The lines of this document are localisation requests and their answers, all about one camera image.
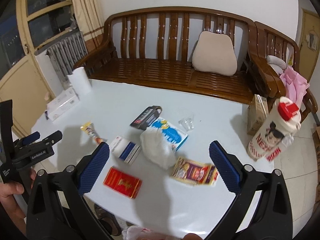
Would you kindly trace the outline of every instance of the paper towel roll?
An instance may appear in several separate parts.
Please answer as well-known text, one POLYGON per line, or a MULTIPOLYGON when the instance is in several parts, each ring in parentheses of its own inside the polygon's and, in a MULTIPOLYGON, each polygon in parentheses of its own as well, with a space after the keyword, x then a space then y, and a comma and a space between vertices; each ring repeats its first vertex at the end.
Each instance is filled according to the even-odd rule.
POLYGON ((69 81, 79 97, 85 96, 91 90, 91 84, 84 67, 76 68, 72 75, 68 75, 69 81))

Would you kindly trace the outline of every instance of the pink cloth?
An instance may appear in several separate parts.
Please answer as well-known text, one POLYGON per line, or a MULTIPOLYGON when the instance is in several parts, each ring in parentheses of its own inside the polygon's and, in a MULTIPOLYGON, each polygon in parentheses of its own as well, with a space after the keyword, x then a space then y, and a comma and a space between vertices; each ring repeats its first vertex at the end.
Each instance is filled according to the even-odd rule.
POLYGON ((284 73, 280 76, 284 83, 287 98, 292 100, 300 108, 302 99, 307 93, 306 90, 310 86, 307 80, 298 72, 294 71, 291 66, 288 66, 284 73))

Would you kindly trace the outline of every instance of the pink plastic bag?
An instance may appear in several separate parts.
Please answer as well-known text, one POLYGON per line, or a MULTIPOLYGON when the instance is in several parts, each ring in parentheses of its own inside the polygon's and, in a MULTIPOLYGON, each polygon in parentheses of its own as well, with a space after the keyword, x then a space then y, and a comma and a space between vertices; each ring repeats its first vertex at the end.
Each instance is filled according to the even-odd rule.
POLYGON ((286 68, 280 78, 287 91, 285 96, 301 108, 302 99, 307 93, 307 88, 310 86, 307 80, 298 72, 294 71, 291 66, 286 68))
POLYGON ((153 230, 138 226, 130 226, 123 229, 122 238, 123 240, 179 240, 179 238, 159 234, 153 230))

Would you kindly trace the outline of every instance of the red box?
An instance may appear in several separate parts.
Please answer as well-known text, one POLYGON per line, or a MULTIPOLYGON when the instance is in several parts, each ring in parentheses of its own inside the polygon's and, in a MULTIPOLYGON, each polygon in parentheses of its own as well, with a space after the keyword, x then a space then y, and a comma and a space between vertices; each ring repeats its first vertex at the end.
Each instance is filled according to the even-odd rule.
POLYGON ((111 167, 103 181, 105 186, 130 197, 136 198, 142 181, 136 177, 125 174, 114 167, 111 167))

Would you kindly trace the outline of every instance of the yellow snack wrapper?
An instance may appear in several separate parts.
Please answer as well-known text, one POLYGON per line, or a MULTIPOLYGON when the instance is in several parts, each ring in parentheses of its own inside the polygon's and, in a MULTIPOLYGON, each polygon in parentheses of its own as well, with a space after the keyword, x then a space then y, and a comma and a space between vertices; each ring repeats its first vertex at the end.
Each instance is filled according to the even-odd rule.
POLYGON ((91 122, 86 122, 83 126, 80 127, 82 131, 84 131, 87 135, 92 137, 92 139, 97 143, 100 144, 103 140, 97 135, 96 131, 93 128, 91 122))

